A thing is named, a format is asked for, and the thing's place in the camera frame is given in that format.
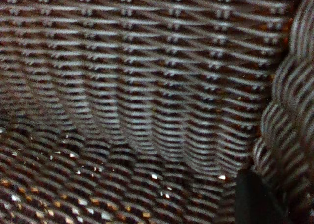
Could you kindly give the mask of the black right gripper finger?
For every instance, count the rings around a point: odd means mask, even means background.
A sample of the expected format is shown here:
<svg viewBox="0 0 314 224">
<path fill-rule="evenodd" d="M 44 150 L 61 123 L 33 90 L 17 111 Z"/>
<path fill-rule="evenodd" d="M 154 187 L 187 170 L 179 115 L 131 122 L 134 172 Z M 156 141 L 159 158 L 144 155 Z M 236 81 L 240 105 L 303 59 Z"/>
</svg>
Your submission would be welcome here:
<svg viewBox="0 0 314 224">
<path fill-rule="evenodd" d="M 235 222 L 237 224 L 285 224 L 286 216 L 261 178 L 241 170 L 236 179 Z"/>
</svg>

